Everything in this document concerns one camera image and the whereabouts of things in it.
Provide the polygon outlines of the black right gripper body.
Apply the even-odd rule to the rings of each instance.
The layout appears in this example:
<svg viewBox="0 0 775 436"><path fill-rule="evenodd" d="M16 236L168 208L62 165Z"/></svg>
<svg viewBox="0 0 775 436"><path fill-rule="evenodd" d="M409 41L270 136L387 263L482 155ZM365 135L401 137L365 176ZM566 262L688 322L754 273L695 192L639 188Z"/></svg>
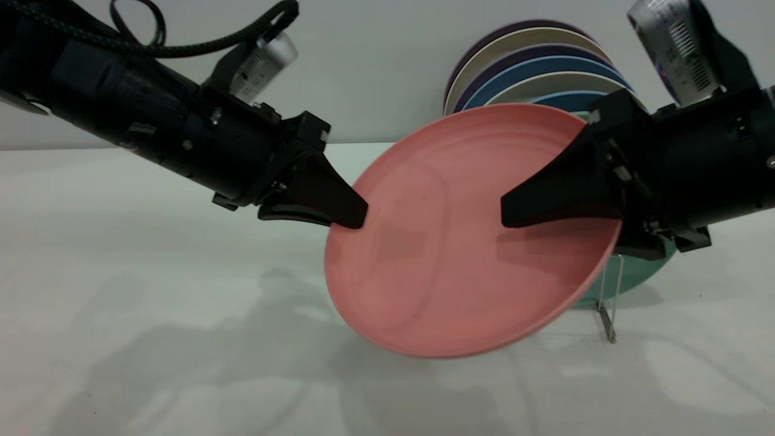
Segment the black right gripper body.
<svg viewBox="0 0 775 436"><path fill-rule="evenodd" d="M620 90L589 105L589 122L624 223L680 252L711 246L709 226L773 207L773 92L723 92L689 107L643 110Z"/></svg>

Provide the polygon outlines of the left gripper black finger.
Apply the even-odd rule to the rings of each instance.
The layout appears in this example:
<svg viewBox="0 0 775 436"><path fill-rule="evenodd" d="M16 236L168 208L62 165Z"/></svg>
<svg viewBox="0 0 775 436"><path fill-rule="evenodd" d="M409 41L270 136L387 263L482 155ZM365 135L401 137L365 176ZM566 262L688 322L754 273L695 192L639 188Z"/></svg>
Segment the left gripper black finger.
<svg viewBox="0 0 775 436"><path fill-rule="evenodd" d="M363 226L368 202L333 168L323 154L301 160L283 199L283 218L349 229Z"/></svg>
<svg viewBox="0 0 775 436"><path fill-rule="evenodd" d="M321 226L330 226L332 223L331 218L324 213L310 207L291 204L263 204L259 207L258 219L262 221L287 220Z"/></svg>

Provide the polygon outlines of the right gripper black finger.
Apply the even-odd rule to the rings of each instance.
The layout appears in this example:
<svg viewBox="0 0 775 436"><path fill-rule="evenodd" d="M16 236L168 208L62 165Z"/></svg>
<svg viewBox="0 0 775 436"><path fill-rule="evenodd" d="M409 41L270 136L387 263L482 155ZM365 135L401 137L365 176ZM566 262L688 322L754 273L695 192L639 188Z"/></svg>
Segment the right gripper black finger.
<svg viewBox="0 0 775 436"><path fill-rule="evenodd" d="M521 228L575 218L623 220L622 188L612 181L590 126L534 176L501 196L501 223Z"/></svg>
<svg viewBox="0 0 775 436"><path fill-rule="evenodd" d="M634 259L662 260L667 256L666 242L660 235L647 231L642 223L623 223L613 254Z"/></svg>

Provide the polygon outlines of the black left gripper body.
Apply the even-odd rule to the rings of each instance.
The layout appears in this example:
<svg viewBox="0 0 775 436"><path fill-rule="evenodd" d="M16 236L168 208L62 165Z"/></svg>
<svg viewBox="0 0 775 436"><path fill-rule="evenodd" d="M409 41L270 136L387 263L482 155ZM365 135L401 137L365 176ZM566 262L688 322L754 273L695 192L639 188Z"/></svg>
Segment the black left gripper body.
<svg viewBox="0 0 775 436"><path fill-rule="evenodd" d="M182 130L182 176L209 188L228 210L258 205L283 191L303 161L321 155L330 125L304 111L284 119L216 88L200 88L207 111L191 114Z"/></svg>

